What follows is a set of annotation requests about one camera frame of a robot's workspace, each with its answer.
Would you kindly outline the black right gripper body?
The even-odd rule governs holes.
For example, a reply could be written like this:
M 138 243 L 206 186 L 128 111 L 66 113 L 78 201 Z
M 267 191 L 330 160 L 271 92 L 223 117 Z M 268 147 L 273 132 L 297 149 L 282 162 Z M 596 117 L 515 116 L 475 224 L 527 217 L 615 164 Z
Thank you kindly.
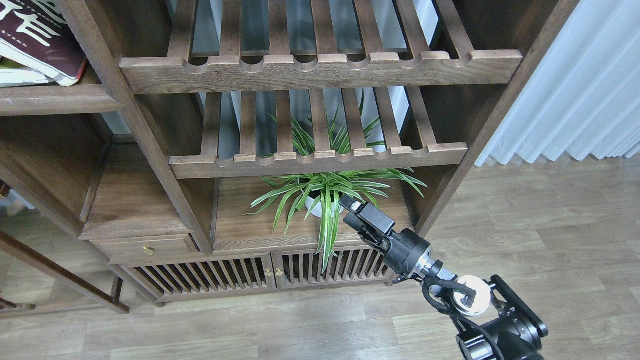
M 400 278 L 426 278 L 431 271 L 430 243 L 410 228 L 395 232 L 395 221 L 372 203 L 363 203 L 357 217 L 370 226 L 372 240 L 363 241 L 383 256 L 384 264 Z

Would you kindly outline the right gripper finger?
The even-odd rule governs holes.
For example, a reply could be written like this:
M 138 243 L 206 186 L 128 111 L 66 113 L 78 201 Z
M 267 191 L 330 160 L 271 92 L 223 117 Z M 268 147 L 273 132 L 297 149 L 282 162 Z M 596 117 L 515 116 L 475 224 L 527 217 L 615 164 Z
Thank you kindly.
M 347 210 L 350 214 L 359 216 L 362 212 L 362 207 L 364 206 L 361 201 L 358 199 L 352 198 L 352 196 L 348 194 L 343 194 L 340 197 L 339 205 Z
M 343 219 L 343 222 L 356 231 L 362 240 L 373 240 L 370 226 L 363 223 L 363 221 L 354 214 L 347 214 Z

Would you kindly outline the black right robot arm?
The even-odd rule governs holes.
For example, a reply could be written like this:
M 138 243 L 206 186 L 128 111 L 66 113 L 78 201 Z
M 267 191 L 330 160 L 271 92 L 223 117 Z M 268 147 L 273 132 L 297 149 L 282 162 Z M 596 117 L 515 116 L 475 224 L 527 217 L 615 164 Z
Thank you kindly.
M 395 221 L 375 205 L 343 195 L 344 221 L 382 255 L 396 274 L 392 283 L 420 283 L 425 300 L 450 317 L 466 360 L 541 360 L 546 324 L 498 275 L 484 280 L 458 276 L 431 256 L 430 242 L 410 228 L 394 230 Z

